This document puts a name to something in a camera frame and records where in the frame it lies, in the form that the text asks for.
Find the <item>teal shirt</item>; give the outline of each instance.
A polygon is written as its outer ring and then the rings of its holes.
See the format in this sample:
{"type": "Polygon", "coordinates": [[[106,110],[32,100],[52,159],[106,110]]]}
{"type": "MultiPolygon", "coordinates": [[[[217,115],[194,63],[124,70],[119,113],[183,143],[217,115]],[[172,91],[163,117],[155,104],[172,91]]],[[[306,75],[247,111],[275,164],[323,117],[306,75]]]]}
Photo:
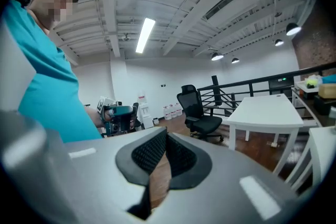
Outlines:
{"type": "Polygon", "coordinates": [[[78,80],[63,51],[48,38],[17,1],[3,17],[20,49],[36,70],[19,112],[59,132],[63,142],[101,138],[78,98],[78,80]]]}

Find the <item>fluorescent light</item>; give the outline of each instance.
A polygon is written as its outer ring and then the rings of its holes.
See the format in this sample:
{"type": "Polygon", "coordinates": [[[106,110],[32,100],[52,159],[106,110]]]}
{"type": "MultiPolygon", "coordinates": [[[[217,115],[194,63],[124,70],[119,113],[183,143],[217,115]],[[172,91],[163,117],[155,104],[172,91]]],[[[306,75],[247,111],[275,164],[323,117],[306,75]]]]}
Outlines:
{"type": "Polygon", "coordinates": [[[146,46],[147,40],[149,38],[149,35],[151,34],[154,24],[155,24],[154,20],[148,19],[148,18],[145,19],[145,21],[143,22],[142,29],[141,29],[137,49],[135,50],[135,52],[139,54],[143,52],[143,49],[146,46]]]}

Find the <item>table leg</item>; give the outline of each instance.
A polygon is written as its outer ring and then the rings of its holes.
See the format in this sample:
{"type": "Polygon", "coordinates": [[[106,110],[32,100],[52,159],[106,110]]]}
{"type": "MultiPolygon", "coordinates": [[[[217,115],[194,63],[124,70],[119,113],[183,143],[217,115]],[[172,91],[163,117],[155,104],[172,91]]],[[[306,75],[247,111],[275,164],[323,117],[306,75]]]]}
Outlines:
{"type": "Polygon", "coordinates": [[[275,134],[273,143],[271,143],[271,147],[277,147],[278,146],[278,139],[279,139],[279,134],[275,134]]]}
{"type": "Polygon", "coordinates": [[[230,125],[229,149],[235,150],[236,148],[236,126],[230,125]]]}
{"type": "Polygon", "coordinates": [[[292,104],[294,107],[296,107],[296,100],[295,100],[295,94],[292,91],[292,104]]]}
{"type": "Polygon", "coordinates": [[[305,164],[304,160],[307,158],[307,155],[308,155],[308,152],[309,152],[309,149],[310,149],[309,145],[310,145],[310,143],[308,141],[304,150],[303,150],[303,152],[302,152],[302,155],[301,155],[298,163],[296,164],[293,171],[290,173],[290,175],[285,180],[285,183],[288,183],[290,185],[293,184],[294,180],[299,177],[300,173],[302,173],[302,170],[304,169],[303,165],[305,164]]]}
{"type": "Polygon", "coordinates": [[[245,141],[248,141],[250,137],[250,131],[246,131],[245,141]]]}
{"type": "Polygon", "coordinates": [[[298,136],[298,132],[299,132],[299,128],[295,128],[291,131],[290,135],[289,135],[289,138],[288,138],[288,141],[287,141],[287,144],[286,144],[286,147],[285,147],[285,150],[283,151],[283,154],[277,164],[277,167],[275,167],[274,171],[273,171],[273,174],[276,174],[278,175],[281,171],[281,169],[283,168],[283,166],[285,165],[286,161],[287,161],[287,158],[294,146],[294,143],[295,143],[295,140],[296,140],[296,137],[298,136]]]}

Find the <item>white table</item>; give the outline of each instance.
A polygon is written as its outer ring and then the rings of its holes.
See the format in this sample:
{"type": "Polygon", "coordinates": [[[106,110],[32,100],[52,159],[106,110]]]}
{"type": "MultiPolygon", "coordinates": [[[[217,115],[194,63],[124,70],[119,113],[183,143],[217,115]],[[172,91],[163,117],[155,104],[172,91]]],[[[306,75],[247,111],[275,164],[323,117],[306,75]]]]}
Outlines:
{"type": "Polygon", "coordinates": [[[235,150],[236,129],[261,133],[289,134],[286,148],[273,173],[278,174],[294,146],[303,121],[284,94],[246,97],[227,119],[229,148],[235,150]]]}
{"type": "Polygon", "coordinates": [[[336,153],[336,132],[334,126],[311,128],[309,139],[302,155],[293,171],[286,179],[286,183],[297,190],[313,173],[313,186],[319,184],[335,157],[336,153]]]}

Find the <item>blue container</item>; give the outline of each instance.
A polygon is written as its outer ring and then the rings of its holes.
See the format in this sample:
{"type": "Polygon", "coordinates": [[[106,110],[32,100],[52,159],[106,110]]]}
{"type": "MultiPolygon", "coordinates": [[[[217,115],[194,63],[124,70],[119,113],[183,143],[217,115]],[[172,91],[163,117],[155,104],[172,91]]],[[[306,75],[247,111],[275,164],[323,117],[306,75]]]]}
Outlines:
{"type": "Polygon", "coordinates": [[[327,77],[322,77],[322,82],[323,84],[336,83],[336,74],[327,77]]]}

